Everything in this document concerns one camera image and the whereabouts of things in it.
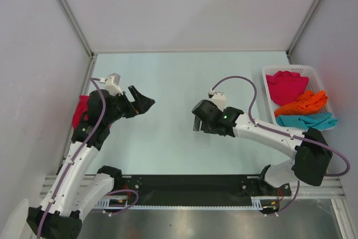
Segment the orange t shirt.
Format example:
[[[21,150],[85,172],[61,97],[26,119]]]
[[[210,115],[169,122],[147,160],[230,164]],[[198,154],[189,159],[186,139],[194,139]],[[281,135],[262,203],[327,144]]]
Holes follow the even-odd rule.
[[[298,96],[294,102],[283,105],[274,112],[275,118],[280,115],[310,115],[317,114],[325,107],[328,96],[325,91],[314,93],[311,90],[305,91]]]

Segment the white plastic basket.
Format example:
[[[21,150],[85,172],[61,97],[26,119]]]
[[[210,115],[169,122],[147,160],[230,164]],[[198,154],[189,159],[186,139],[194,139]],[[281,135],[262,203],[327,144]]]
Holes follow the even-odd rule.
[[[309,67],[307,65],[282,65],[282,66],[264,67],[263,70],[262,70],[262,77],[263,77],[263,82],[264,82],[264,85],[265,85],[265,90],[266,90],[266,96],[267,96],[267,100],[268,100],[270,115],[271,115],[271,118],[272,118],[272,122],[275,125],[278,125],[278,124],[276,122],[274,112],[278,108],[280,108],[281,106],[276,104],[276,103],[274,103],[272,101],[272,99],[271,99],[271,96],[270,96],[270,93],[269,93],[269,88],[268,88],[268,85],[267,85],[267,82],[266,82],[266,75],[274,75],[277,71],[296,72],[296,73],[299,73],[303,77],[308,77],[309,82],[308,82],[308,85],[307,85],[305,91],[311,90],[314,93],[318,93],[319,91],[324,91],[322,83],[319,80],[317,73],[315,72],[315,70],[312,67]],[[333,116],[333,112],[332,112],[328,102],[325,105],[325,107],[323,107],[319,111],[319,113],[332,113],[332,116]]]

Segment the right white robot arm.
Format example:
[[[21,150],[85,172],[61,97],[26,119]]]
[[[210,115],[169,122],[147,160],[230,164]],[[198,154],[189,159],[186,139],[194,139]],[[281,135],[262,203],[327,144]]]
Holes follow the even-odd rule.
[[[320,186],[332,158],[322,133],[314,128],[307,131],[285,130],[272,124],[264,125],[234,107],[219,109],[210,100],[201,100],[192,110],[202,123],[201,131],[249,139],[288,156],[278,165],[267,165],[257,179],[258,189],[271,195],[285,184],[302,181]]]

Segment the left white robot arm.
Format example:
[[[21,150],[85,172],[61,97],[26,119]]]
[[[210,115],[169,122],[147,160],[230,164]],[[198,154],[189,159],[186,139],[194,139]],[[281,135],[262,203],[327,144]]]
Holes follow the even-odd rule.
[[[122,172],[110,166],[101,167],[83,191],[79,185],[109,136],[112,124],[144,114],[154,105],[153,99],[134,86],[129,86],[129,91],[134,101],[114,86],[98,88],[80,99],[68,155],[44,200],[28,210],[27,224],[38,238],[77,238],[96,203],[108,193],[122,191]]]

